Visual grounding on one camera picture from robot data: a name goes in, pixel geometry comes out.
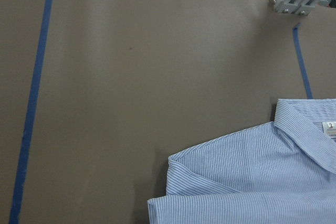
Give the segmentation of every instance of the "blue tape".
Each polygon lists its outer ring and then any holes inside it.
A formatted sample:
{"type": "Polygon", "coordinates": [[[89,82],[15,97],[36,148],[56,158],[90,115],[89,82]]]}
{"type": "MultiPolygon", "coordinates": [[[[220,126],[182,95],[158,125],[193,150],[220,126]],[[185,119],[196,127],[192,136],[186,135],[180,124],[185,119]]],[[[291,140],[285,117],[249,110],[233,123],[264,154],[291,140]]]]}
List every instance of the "blue tape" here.
{"type": "Polygon", "coordinates": [[[35,119],[35,111],[38,97],[38,89],[40,86],[41,72],[43,66],[43,58],[46,49],[48,27],[50,20],[50,11],[53,0],[46,0],[43,12],[43,19],[40,30],[40,37],[38,41],[35,66],[32,78],[32,84],[30,86],[28,107],[25,120],[25,128],[22,137],[21,150],[17,165],[12,208],[9,217],[9,224],[18,224],[19,215],[21,211],[24,183],[26,180],[28,157],[30,141],[32,139],[33,125],[35,119]]]}
{"type": "Polygon", "coordinates": [[[302,52],[301,52],[301,47],[300,47],[300,40],[299,40],[299,27],[301,26],[301,23],[298,23],[294,28],[293,28],[293,40],[294,40],[294,46],[295,46],[295,51],[296,55],[298,57],[298,62],[300,66],[300,71],[301,71],[301,76],[303,80],[303,85],[306,90],[306,95],[308,99],[313,99],[313,94],[311,93],[310,89],[310,84],[309,84],[309,79],[308,75],[306,72],[306,67],[305,63],[303,60],[302,52]]]}

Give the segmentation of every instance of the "pinstripe fabric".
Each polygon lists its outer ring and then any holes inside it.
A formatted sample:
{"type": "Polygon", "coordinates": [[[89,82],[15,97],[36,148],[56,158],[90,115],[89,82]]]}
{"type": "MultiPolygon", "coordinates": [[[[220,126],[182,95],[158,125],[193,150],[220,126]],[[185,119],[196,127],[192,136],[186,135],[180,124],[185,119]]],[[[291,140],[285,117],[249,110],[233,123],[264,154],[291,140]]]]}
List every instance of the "pinstripe fabric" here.
{"type": "Polygon", "coordinates": [[[285,100],[274,122],[169,157],[154,223],[336,223],[336,99],[285,100]]]}

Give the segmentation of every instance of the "shirt collar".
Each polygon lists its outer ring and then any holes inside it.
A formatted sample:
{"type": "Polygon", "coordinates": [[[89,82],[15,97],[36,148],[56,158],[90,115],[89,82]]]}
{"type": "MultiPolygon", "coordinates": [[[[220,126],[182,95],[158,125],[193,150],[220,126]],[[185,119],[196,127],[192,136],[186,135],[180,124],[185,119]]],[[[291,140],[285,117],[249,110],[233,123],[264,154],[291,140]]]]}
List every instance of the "shirt collar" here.
{"type": "Polygon", "coordinates": [[[336,174],[336,143],[313,124],[333,121],[336,121],[336,99],[279,99],[274,126],[318,165],[336,174]]]}

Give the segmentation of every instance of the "blue striped shirt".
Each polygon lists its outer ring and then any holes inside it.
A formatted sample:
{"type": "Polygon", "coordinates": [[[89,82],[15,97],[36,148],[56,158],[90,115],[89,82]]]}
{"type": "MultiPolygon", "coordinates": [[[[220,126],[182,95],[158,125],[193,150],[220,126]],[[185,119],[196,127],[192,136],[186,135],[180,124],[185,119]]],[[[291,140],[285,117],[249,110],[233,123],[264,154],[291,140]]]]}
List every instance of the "blue striped shirt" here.
{"type": "Polygon", "coordinates": [[[169,157],[151,224],[336,223],[336,99],[285,100],[275,121],[169,157]]]}

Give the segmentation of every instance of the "shirt label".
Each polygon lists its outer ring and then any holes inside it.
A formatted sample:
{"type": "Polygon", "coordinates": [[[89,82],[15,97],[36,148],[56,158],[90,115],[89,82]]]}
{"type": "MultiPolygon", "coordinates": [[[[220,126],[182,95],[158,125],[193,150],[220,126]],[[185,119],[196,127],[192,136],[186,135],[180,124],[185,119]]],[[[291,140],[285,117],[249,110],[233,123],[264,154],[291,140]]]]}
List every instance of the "shirt label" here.
{"type": "Polygon", "coordinates": [[[323,122],[322,126],[324,134],[336,141],[336,122],[323,122]]]}

